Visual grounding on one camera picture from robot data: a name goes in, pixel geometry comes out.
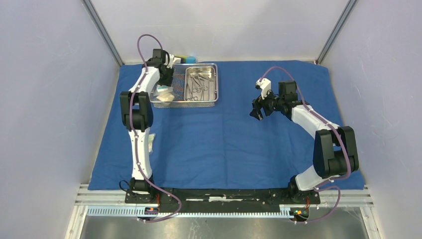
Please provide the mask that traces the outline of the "metal mesh tray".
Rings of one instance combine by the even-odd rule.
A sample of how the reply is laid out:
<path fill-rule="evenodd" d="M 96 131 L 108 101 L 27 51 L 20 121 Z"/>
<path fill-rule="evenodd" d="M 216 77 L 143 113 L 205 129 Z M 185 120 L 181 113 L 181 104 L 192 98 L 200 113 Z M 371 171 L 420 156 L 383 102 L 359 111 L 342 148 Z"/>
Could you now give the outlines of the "metal mesh tray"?
<path fill-rule="evenodd" d="M 173 82 L 171 87 L 173 87 L 173 92 L 171 92 L 175 98 L 171 102 L 161 102 L 156 99 L 159 95 L 156 93 L 156 87 L 158 84 L 155 84 L 152 88 L 150 94 L 150 101 L 156 108 L 204 108 L 204 107 L 213 107 L 216 102 L 210 103 L 199 103 L 194 101 L 184 101 L 184 87 L 185 87 L 185 70 L 194 65 L 199 64 L 210 64 L 210 63 L 196 63 L 196 64 L 178 64 L 175 66 L 175 71 L 173 74 Z"/>

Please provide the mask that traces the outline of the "blue surgical wrap cloth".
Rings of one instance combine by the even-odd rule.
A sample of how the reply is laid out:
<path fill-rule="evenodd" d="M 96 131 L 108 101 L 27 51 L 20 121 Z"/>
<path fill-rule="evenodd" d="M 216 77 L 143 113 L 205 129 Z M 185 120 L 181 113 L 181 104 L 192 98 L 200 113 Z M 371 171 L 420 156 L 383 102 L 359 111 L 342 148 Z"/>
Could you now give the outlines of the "blue surgical wrap cloth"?
<path fill-rule="evenodd" d="M 313 162 L 314 139 L 279 112 L 250 116 L 262 76 L 278 89 L 295 79 L 304 98 L 342 124 L 326 67 L 302 61 L 217 62 L 219 98 L 210 108 L 154 108 L 150 164 L 159 187 L 284 188 Z"/>

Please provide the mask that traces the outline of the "green sterile packet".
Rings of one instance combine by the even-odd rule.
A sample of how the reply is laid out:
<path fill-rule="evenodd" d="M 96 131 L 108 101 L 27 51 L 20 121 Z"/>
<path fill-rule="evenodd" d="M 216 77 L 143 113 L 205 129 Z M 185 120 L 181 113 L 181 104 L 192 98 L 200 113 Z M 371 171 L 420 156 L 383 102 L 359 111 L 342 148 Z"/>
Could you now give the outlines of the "green sterile packet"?
<path fill-rule="evenodd" d="M 154 142 L 154 139 L 155 139 L 155 135 L 156 135 L 155 133 L 151 133 L 148 136 L 148 152 L 149 152 L 149 154 L 151 154 L 153 152 L 153 142 Z"/>

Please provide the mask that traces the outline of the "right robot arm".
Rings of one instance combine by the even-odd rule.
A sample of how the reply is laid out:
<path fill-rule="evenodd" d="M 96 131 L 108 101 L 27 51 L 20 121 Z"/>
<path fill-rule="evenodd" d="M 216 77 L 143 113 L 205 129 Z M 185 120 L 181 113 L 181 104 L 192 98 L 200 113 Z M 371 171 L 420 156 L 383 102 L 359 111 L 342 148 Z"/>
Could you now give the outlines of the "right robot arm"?
<path fill-rule="evenodd" d="M 345 180 L 359 168 L 355 132 L 349 126 L 339 126 L 317 113 L 295 81 L 280 82 L 279 93 L 271 90 L 271 81 L 261 78 L 255 83 L 261 91 L 252 102 L 250 116 L 263 120 L 280 112 L 301 126 L 314 139 L 313 163 L 304 172 L 291 178 L 287 195 L 291 202 L 300 203 L 308 192 L 335 180 Z"/>

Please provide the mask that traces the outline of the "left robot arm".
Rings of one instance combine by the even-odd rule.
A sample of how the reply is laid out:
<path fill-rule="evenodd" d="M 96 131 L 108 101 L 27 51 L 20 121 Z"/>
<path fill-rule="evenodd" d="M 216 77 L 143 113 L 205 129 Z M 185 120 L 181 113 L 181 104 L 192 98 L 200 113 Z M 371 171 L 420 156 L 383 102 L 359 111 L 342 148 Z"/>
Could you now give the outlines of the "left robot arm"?
<path fill-rule="evenodd" d="M 151 185 L 153 173 L 149 161 L 148 139 L 153 124 L 150 93 L 156 83 L 171 85 L 172 56 L 163 49 L 154 49 L 152 57 L 144 62 L 135 84 L 119 95 L 122 123 L 126 126 L 132 148 L 132 176 L 128 183 L 127 201 L 150 203 L 157 190 Z"/>

